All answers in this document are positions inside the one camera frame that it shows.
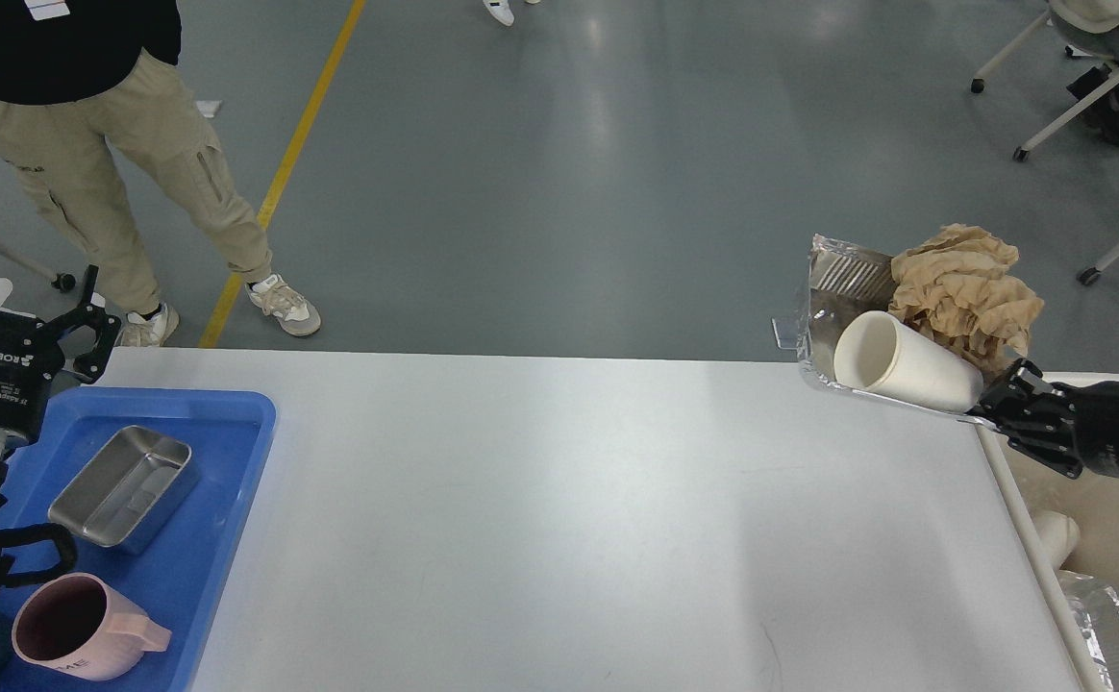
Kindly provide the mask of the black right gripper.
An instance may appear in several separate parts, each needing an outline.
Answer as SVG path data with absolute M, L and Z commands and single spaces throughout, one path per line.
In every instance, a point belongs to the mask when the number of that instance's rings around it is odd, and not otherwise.
M 1010 450 L 1069 479 L 1083 468 L 1119 479 L 1119 381 L 1070 386 L 1021 358 L 965 413 L 998 429 Z M 1073 429 L 1073 438 L 1060 428 Z

